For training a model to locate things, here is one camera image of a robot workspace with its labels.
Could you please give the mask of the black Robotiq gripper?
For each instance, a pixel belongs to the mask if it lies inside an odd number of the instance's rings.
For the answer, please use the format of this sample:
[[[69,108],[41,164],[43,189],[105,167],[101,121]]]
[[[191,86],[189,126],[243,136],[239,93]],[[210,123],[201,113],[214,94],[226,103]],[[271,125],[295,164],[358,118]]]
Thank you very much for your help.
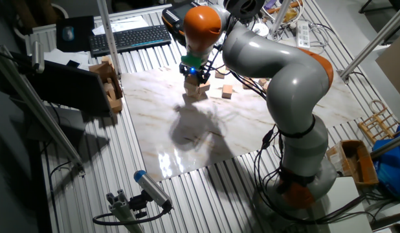
[[[192,66],[184,65],[183,63],[179,64],[179,72],[184,76],[199,76],[201,77],[201,83],[207,83],[210,77],[210,71],[206,70],[204,66],[200,66],[200,68],[195,68]]]

